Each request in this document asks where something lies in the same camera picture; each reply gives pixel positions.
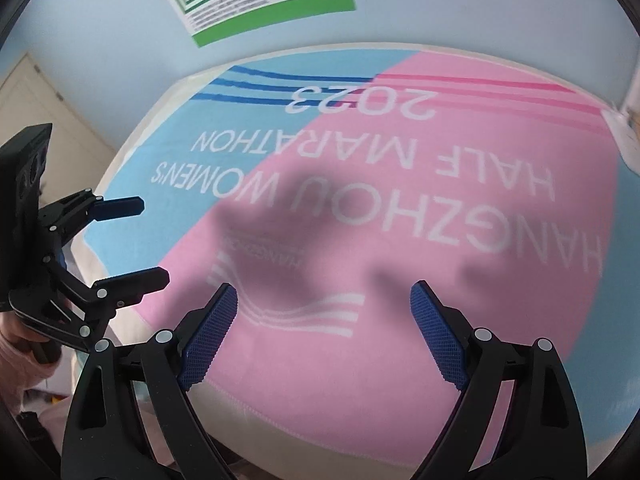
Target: pink stripe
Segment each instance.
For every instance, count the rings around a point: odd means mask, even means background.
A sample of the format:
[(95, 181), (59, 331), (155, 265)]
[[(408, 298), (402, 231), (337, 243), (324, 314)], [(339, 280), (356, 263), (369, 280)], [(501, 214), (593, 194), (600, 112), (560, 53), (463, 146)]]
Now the pink stripe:
[(410, 81), (447, 81), (450, 83), (469, 83), (479, 85), (508, 86), (511, 88), (531, 88), (536, 90), (553, 90), (556, 92), (575, 93), (555, 83), (525, 83), (521, 81), (500, 81), (496, 79), (482, 79), (476, 77), (452, 77), (444, 75), (410, 75), (410, 74), (379, 74), (376, 79), (406, 79)]
[(591, 132), (591, 133), (598, 134), (605, 137), (609, 135), (608, 132), (604, 131), (603, 128), (599, 128), (596, 124), (582, 123), (580, 121), (574, 121), (571, 119), (564, 119), (564, 118), (554, 117), (554, 116), (545, 115), (545, 114), (538, 114), (535, 112), (527, 112), (525, 110), (514, 110), (513, 108), (502, 108), (499, 106), (490, 106), (490, 105), (475, 105), (470, 103), (451, 103), (451, 102), (442, 102), (442, 101), (438, 101), (438, 106), (443, 108), (455, 108), (457, 110), (474, 110), (477, 112), (488, 112), (488, 113), (494, 113), (499, 115), (512, 115), (512, 116), (526, 117), (530, 119), (538, 119), (541, 121), (545, 121), (545, 123), (561, 124), (562, 126), (570, 126), (578, 130)]
[[(393, 88), (396, 90), (405, 90), (405, 86), (398, 85), (385, 85), (389, 88)], [(359, 88), (351, 92), (351, 94), (361, 94), (365, 89)], [(481, 90), (457, 90), (452, 88), (441, 88), (441, 87), (420, 87), (420, 90), (429, 90), (433, 92), (438, 92), (440, 94), (449, 94), (449, 95), (460, 95), (460, 96), (468, 96), (468, 97), (482, 97), (485, 99), (498, 99), (503, 101), (518, 101), (523, 103), (533, 103), (539, 105), (553, 106), (555, 108), (565, 108), (567, 110), (576, 110), (579, 112), (584, 112), (591, 115), (600, 115), (600, 108), (597, 106), (580, 104), (580, 103), (571, 103), (569, 101), (561, 101), (558, 99), (547, 99), (543, 97), (529, 97), (524, 95), (517, 94), (505, 94), (501, 92), (483, 92)]]

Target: blue textured gripper pad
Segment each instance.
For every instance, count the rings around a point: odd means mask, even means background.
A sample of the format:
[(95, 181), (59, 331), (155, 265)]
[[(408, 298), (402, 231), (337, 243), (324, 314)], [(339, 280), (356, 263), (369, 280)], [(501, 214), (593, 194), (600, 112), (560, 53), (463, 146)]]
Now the blue textured gripper pad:
[(465, 351), (419, 283), (411, 288), (411, 313), (444, 380), (464, 390), (469, 382)]
[(232, 286), (228, 286), (182, 350), (178, 382), (185, 392), (204, 380), (237, 313), (238, 294)]

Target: blue stripe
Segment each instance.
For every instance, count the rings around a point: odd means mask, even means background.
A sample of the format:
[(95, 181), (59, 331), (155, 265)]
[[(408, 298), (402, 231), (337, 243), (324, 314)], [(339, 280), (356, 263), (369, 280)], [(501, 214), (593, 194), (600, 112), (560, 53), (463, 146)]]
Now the blue stripe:
[[(319, 74), (320, 78), (333, 81), (335, 79), (330, 75), (342, 72), (361, 76), (363, 81), (368, 81), (370, 74), (384, 72), (414, 54), (415, 50), (332, 50), (252, 61), (249, 66), (252, 73), (309, 73)], [(229, 80), (255, 81), (253, 76), (241, 75), (238, 71), (226, 72), (221, 76)], [(151, 179), (156, 176), (156, 168), (160, 162), (167, 161), (169, 165), (175, 162), (176, 170), (182, 163), (190, 163), (202, 165), (203, 168), (238, 168), (248, 175), (275, 151), (276, 136), (272, 136), (266, 143), (264, 150), (267, 153), (264, 155), (243, 153), (242, 149), (212, 153), (209, 150), (201, 152), (197, 148), (191, 151), (191, 148), (203, 132), (211, 133), (215, 130), (233, 130), (240, 134), (244, 131), (281, 128), (287, 135), (293, 135), (320, 114), (317, 107), (311, 107), (299, 114), (287, 114), (281, 105), (244, 105), (244, 108), (242, 106), (201, 98), (187, 101), (165, 120), (118, 170), (104, 193), (105, 197), (141, 196), (145, 200), (145, 211), (135, 218), (94, 222), (89, 226), (84, 240), (94, 250), (108, 274), (125, 274), (158, 265), (204, 213), (218, 203), (219, 199), (211, 192), (211, 186), (206, 192), (201, 192), (202, 180), (190, 191), (172, 187), (169, 181), (165, 185), (152, 183)], [(232, 180), (225, 178), (220, 182), (220, 191), (229, 190), (233, 184)], [(196, 267), (200, 265), (198, 262), (190, 264)]]
[(290, 81), (347, 81), (350, 83), (369, 83), (374, 77), (347, 77), (347, 76), (325, 76), (325, 75), (292, 75), (280, 74), (278, 72), (264, 72), (263, 70), (255, 70), (245, 66), (233, 66), (229, 72), (237, 72), (239, 74), (259, 75), (269, 77), (271, 79), (286, 79)]
[[(242, 97), (238, 95), (225, 95), (225, 94), (205, 94), (197, 93), (191, 98), (192, 101), (220, 101), (223, 103), (244, 103), (249, 105), (277, 105), (286, 106), (290, 104), (291, 99), (265, 99), (261, 97)], [(305, 106), (318, 106), (321, 102), (319, 100), (306, 99)], [(329, 101), (328, 106), (339, 106), (342, 103), (340, 101)]]
[[(296, 92), (300, 90), (299, 86), (259, 85), (256, 83), (249, 83), (247, 81), (234, 81), (231, 79), (222, 78), (214, 79), (211, 83), (209, 83), (209, 85), (229, 86), (232, 88), (246, 88), (247, 90), (265, 90), (267, 92)], [(338, 93), (340, 90), (321, 88), (321, 91), (324, 94), (334, 94)]]

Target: fabric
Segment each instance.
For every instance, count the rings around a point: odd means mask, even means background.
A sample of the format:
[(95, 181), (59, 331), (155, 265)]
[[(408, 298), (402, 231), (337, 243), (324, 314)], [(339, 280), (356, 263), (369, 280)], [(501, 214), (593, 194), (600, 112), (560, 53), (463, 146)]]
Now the fabric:
[[(635, 413), (639, 369), (618, 334), (638, 326), (640, 290), (614, 272), (639, 254), (626, 198), (639, 181), (606, 109), (552, 76), (446, 49), (242, 60), (150, 111), (99, 188), (141, 196), (145, 213), (90, 226), (78, 264), (92, 279), (169, 271), (166, 290), (116, 316), (124, 344), (236, 287), (239, 315), (191, 397), (207, 431), (287, 480), (318, 462), (318, 478), (350, 478), (344, 457), (401, 478), (427, 454), (458, 393), (411, 317), (420, 279), (503, 340), (550, 338), (597, 444)], [(594, 330), (601, 318), (615, 329)], [(272, 444), (307, 454), (284, 463)]]
[(0, 332), (0, 397), (13, 416), (22, 409), (24, 391), (50, 378), (58, 363), (38, 364), (30, 354), (22, 353)]

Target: door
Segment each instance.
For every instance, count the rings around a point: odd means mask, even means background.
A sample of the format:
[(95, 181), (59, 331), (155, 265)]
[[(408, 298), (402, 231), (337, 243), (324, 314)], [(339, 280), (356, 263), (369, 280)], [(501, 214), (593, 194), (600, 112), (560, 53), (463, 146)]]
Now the door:
[(0, 144), (32, 124), (52, 123), (41, 203), (95, 187), (115, 150), (68, 106), (29, 56), (0, 86)]

